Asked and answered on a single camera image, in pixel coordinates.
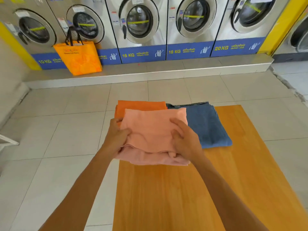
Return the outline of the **person's left forearm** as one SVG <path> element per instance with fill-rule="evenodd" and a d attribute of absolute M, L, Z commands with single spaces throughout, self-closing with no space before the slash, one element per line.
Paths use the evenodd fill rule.
<path fill-rule="evenodd" d="M 84 231 L 106 171 L 119 150 L 102 146 L 38 231 Z"/>

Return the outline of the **orange tote bag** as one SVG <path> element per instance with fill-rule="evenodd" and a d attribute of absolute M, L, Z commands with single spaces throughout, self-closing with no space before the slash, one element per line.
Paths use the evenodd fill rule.
<path fill-rule="evenodd" d="M 83 41 L 77 27 L 70 26 L 64 43 L 55 44 L 53 48 L 74 76 L 102 71 L 94 42 Z"/>

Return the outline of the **small steel washing machine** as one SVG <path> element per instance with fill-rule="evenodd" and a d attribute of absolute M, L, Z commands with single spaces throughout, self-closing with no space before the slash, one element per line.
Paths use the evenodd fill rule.
<path fill-rule="evenodd" d="M 66 35 L 48 0 L 0 0 L 0 22 L 43 70 L 66 69 L 54 49 Z"/>
<path fill-rule="evenodd" d="M 46 0 L 63 31 L 74 26 L 92 41 L 102 65 L 122 64 L 105 0 Z"/>

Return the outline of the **folded blue towel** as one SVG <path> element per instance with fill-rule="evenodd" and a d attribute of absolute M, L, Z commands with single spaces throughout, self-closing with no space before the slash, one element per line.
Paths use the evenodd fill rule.
<path fill-rule="evenodd" d="M 188 126 L 198 135 L 203 149 L 214 147 L 229 147 L 233 142 L 221 124 L 219 116 L 208 101 L 172 105 L 166 104 L 168 109 L 186 108 Z"/>

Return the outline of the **medium steel washing machine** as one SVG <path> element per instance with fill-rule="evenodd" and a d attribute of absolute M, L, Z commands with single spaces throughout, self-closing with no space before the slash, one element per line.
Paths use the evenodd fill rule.
<path fill-rule="evenodd" d="M 209 58 L 229 0 L 168 0 L 166 60 Z"/>
<path fill-rule="evenodd" d="M 105 0 L 123 64 L 165 61 L 168 0 Z"/>

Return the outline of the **large steel washing machine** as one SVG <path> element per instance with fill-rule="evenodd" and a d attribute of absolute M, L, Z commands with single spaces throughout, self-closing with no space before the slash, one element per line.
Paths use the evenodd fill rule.
<path fill-rule="evenodd" d="M 290 0 L 229 0 L 210 57 L 256 54 Z"/>

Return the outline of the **person's right forearm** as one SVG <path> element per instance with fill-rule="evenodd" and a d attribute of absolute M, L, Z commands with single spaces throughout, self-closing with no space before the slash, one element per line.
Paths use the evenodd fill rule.
<path fill-rule="evenodd" d="M 190 161 L 204 181 L 225 231 L 269 231 L 231 189 L 203 151 L 195 152 Z"/>

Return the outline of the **person's left hand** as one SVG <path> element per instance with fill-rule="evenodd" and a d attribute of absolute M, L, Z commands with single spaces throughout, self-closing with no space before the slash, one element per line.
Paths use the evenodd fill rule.
<path fill-rule="evenodd" d="M 115 156 L 121 150 L 124 145 L 120 144 L 120 127 L 118 123 L 121 123 L 123 118 L 114 118 L 110 120 L 109 129 L 107 131 L 105 140 L 100 150 L 106 154 Z"/>

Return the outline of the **folded orange towel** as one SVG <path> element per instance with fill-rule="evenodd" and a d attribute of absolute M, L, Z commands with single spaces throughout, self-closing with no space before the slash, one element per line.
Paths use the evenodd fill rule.
<path fill-rule="evenodd" d="M 118 104 L 115 108 L 114 119 L 116 118 L 123 118 L 125 116 L 125 110 L 138 110 L 137 116 L 133 116 L 132 114 L 129 115 L 128 118 L 125 118 L 125 123 L 127 126 L 124 128 L 131 128 L 135 129 L 139 127 L 140 124 L 137 124 L 137 117 L 139 117 L 139 113 L 141 111 L 161 111 L 167 110 L 167 106 L 165 102 L 149 102 L 149 101 L 126 101 L 126 100 L 118 100 Z"/>

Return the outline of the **person's right hand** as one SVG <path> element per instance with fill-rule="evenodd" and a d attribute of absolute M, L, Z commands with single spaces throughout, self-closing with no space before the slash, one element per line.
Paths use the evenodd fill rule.
<path fill-rule="evenodd" d="M 177 130 L 171 131 L 179 154 L 193 164 L 203 160 L 205 155 L 199 142 L 198 135 L 182 120 L 170 118 L 170 122 L 181 130 L 181 132 Z"/>

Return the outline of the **pink towel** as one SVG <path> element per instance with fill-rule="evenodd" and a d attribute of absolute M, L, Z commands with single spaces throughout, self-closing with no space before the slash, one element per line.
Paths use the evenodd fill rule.
<path fill-rule="evenodd" d="M 120 129 L 131 129 L 131 134 L 116 159 L 135 165 L 188 166 L 190 161 L 176 152 L 172 143 L 172 130 L 182 130 L 170 122 L 177 118 L 187 122 L 186 108 L 140 111 L 125 109 Z"/>

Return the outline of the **wide yellow pillar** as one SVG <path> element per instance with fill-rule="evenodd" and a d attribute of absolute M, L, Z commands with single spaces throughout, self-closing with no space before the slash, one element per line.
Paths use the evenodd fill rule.
<path fill-rule="evenodd" d="M 290 0 L 257 54 L 273 55 L 307 5 L 308 0 Z"/>

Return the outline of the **grey raised plinth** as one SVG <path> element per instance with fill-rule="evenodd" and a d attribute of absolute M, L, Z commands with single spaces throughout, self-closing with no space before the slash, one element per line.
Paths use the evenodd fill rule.
<path fill-rule="evenodd" d="M 272 62 L 267 54 L 251 54 L 107 65 L 102 72 L 82 76 L 73 76 L 67 69 L 33 70 L 24 83 L 30 89 L 45 89 L 258 73 L 265 72 Z"/>

